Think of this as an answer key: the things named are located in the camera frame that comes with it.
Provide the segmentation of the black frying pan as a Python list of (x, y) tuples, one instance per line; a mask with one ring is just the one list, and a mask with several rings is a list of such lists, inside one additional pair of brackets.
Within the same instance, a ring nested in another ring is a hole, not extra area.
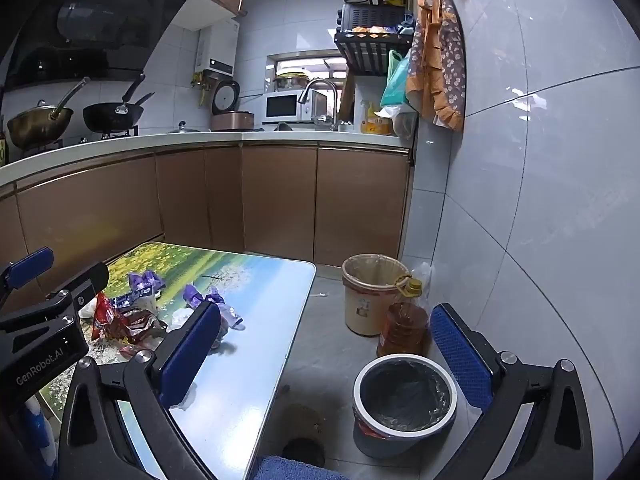
[(144, 112), (143, 104), (154, 96), (154, 92), (149, 92), (136, 102), (131, 102), (134, 92), (144, 80), (145, 74), (140, 73), (119, 102), (96, 103), (85, 107), (82, 118), (86, 127), (102, 136), (134, 130)]

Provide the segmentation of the beige trash bin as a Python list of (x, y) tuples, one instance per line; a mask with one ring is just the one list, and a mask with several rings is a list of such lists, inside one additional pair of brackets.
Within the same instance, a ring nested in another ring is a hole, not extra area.
[(346, 326), (360, 336), (378, 336), (388, 307), (399, 294), (396, 283), (408, 276), (409, 269), (403, 263), (386, 255), (347, 258), (342, 264)]

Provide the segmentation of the purple wrapper left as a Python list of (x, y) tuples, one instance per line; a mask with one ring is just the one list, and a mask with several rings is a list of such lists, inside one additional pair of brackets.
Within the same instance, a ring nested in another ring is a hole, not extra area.
[(165, 281), (154, 271), (148, 269), (142, 273), (127, 274), (130, 292), (134, 294), (159, 297), (166, 287)]

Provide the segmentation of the brown kitchen cabinets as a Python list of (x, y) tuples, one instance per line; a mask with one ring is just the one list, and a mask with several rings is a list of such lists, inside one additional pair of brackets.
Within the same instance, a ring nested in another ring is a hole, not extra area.
[(52, 268), (6, 310), (43, 300), (90, 264), (148, 240), (339, 266), (397, 257), (409, 156), (313, 143), (222, 142), (142, 148), (1, 171), (1, 260), (40, 247)]

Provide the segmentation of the black range hood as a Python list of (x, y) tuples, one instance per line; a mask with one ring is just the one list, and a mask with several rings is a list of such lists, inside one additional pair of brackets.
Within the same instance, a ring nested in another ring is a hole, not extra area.
[(73, 81), (131, 80), (188, 2), (239, 14), (242, 0), (1, 0), (6, 91)]

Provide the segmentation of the cooking oil bottle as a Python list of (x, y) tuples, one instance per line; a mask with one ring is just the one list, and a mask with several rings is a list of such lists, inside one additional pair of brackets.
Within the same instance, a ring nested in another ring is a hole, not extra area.
[(395, 282), (397, 295), (388, 307), (376, 355), (421, 354), (427, 340), (428, 313), (422, 300), (423, 283), (410, 274)]

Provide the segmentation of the blue white milk carton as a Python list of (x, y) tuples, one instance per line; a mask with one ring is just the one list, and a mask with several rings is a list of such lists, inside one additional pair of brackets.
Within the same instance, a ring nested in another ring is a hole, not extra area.
[(111, 299), (112, 307), (120, 313), (131, 310), (147, 310), (157, 312), (157, 303), (152, 289), (142, 289), (137, 292), (127, 292), (125, 295)]

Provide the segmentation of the purple wrapper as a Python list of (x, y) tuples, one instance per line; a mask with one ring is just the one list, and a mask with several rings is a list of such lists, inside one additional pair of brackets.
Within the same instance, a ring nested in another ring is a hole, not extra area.
[(226, 300), (214, 285), (210, 286), (205, 294), (202, 294), (193, 284), (187, 284), (182, 298), (192, 309), (196, 309), (203, 302), (216, 304), (221, 317), (230, 330), (245, 330), (242, 316), (226, 303)]
[(134, 294), (159, 297), (166, 287), (165, 281), (154, 271), (148, 269), (142, 273), (127, 274), (130, 292)]

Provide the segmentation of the yellow seasoning package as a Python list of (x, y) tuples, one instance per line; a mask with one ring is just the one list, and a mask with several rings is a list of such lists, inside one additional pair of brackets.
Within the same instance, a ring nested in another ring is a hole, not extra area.
[(393, 123), (390, 118), (378, 116), (381, 109), (378, 104), (368, 100), (360, 101), (360, 132), (371, 134), (382, 134), (390, 136), (393, 133)]

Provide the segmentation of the orange floral apron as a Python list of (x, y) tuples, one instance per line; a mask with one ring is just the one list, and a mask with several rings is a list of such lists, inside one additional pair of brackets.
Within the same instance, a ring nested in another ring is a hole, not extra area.
[(416, 0), (406, 96), (423, 119), (457, 132), (463, 130), (465, 48), (452, 0)]

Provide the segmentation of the landscape print folding table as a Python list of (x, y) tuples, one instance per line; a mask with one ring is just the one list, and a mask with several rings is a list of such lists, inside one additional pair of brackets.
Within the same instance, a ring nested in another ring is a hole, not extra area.
[(166, 283), (160, 318), (179, 327), (182, 294), (216, 288), (242, 318), (203, 362), (183, 404), (170, 414), (218, 479), (246, 479), (302, 319), (316, 267), (307, 261), (237, 254), (161, 242), (140, 245), (108, 263), (107, 297), (128, 289), (128, 275), (156, 272)]

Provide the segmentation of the white tissue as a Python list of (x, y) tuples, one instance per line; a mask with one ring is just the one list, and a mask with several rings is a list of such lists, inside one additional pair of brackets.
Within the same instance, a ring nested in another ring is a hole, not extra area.
[(96, 313), (97, 303), (98, 303), (98, 297), (94, 297), (78, 311), (78, 316), (82, 320), (91, 321), (94, 318), (94, 314)]

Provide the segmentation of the white microwave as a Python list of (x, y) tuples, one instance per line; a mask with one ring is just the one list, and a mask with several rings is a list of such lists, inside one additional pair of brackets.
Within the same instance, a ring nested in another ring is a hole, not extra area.
[(262, 121), (267, 124), (277, 122), (294, 122), (294, 124), (311, 124), (312, 120), (309, 112), (313, 98), (318, 98), (322, 93), (312, 90), (309, 100), (305, 105), (297, 103), (297, 98), (302, 94), (303, 89), (282, 90), (267, 92), (264, 94), (264, 114)]

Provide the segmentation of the red snack wrapper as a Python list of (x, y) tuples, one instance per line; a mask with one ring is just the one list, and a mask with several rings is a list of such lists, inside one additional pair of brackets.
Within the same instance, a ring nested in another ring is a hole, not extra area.
[(142, 344), (145, 339), (166, 335), (167, 325), (156, 313), (147, 310), (120, 313), (112, 307), (111, 299), (104, 292), (96, 296), (98, 303), (92, 321), (92, 340), (105, 338), (121, 344)]

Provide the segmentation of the green plastic bag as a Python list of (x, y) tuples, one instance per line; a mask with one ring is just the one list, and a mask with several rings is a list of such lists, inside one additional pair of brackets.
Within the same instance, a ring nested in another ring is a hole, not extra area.
[(407, 102), (406, 87), (409, 76), (409, 55), (401, 56), (390, 50), (388, 55), (386, 86), (380, 107), (398, 106)]

